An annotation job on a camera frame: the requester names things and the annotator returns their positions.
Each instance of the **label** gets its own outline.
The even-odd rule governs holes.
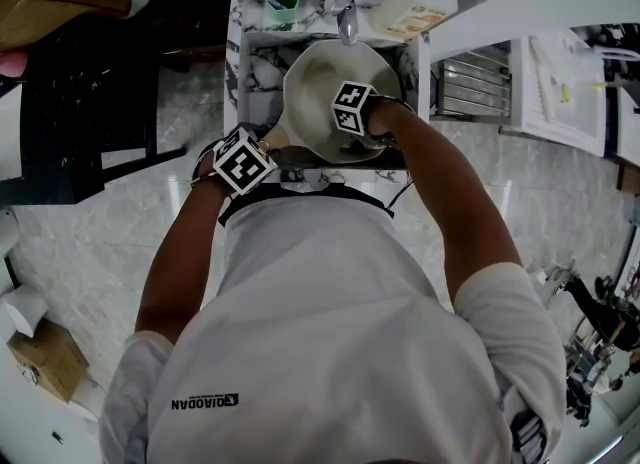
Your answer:
[[[220,407],[235,407],[240,401],[238,393],[224,395],[190,396],[186,400],[171,400],[171,410],[187,409],[218,409]]]
[[[536,279],[540,284],[547,284],[547,274],[545,273],[544,270],[538,270],[538,273],[536,274]]]
[[[408,39],[428,30],[446,17],[446,12],[416,5],[406,11],[394,23],[387,26],[385,32],[396,37]]]

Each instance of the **tiled floor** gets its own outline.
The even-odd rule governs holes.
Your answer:
[[[201,64],[189,74],[164,71],[158,109],[161,150],[188,144],[190,152],[109,184],[76,206],[16,207],[21,240],[12,251],[19,277],[43,292],[50,317],[67,326],[103,386],[131,333],[149,266],[189,192],[194,159],[222,136],[223,64]],[[531,272],[549,260],[576,268],[588,283],[612,274],[630,226],[630,195],[615,190],[616,167],[566,147],[498,135],[494,126],[434,123],[469,158],[512,231]],[[103,157],[112,164],[137,152]],[[353,185],[389,201],[398,186]],[[394,206],[400,239],[447,292],[439,230],[410,188]],[[223,264],[218,228],[207,298],[215,295]],[[547,291],[540,287],[543,297]],[[549,307],[567,337],[581,316],[572,299]]]

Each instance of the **cup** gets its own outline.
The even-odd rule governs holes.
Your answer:
[[[23,284],[2,297],[2,304],[16,329],[33,338],[40,319],[47,312],[47,302],[40,292]]]
[[[284,9],[276,9],[268,1],[265,2],[265,12],[270,18],[280,23],[294,23],[296,21],[296,15],[298,13],[298,7],[300,6],[300,0],[275,0],[282,4]]]

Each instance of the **sink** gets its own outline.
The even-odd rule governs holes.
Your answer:
[[[238,121],[251,123],[258,137],[278,122],[283,108],[284,76],[296,59],[312,44],[324,39],[338,39],[335,34],[295,32],[259,32],[244,36],[246,52],[241,53],[238,83]],[[418,110],[418,70],[415,46],[383,39],[361,39],[371,46],[398,74],[404,99]],[[290,147],[273,157],[284,167],[322,167],[323,159],[306,148]],[[366,162],[349,164],[349,168],[404,169],[401,154],[393,149]]]
[[[375,32],[371,25],[384,0],[355,0],[359,41],[376,50],[398,73],[405,100],[425,121],[429,120],[430,45],[427,36],[406,43]],[[339,39],[335,17],[324,0],[300,0],[297,21],[282,24],[269,18],[261,0],[231,0],[225,60],[224,130],[238,123],[250,126],[260,138],[276,124],[283,108],[283,79],[295,60],[313,43]],[[400,153],[386,149],[378,157],[354,164],[329,164],[311,151],[289,147],[273,158],[282,177],[306,178],[305,170],[329,181],[385,181],[403,184],[406,166]]]
[[[593,87],[605,80],[603,60],[581,58],[579,50],[589,49],[589,46],[569,29],[541,32],[531,37],[538,40],[541,54],[548,57],[543,57],[544,60],[536,58],[530,36],[511,41],[510,129],[603,156],[606,93],[603,88]],[[538,75],[537,63],[540,61],[547,64],[554,80],[569,86],[570,101],[552,100],[554,110],[550,114],[545,111]]]

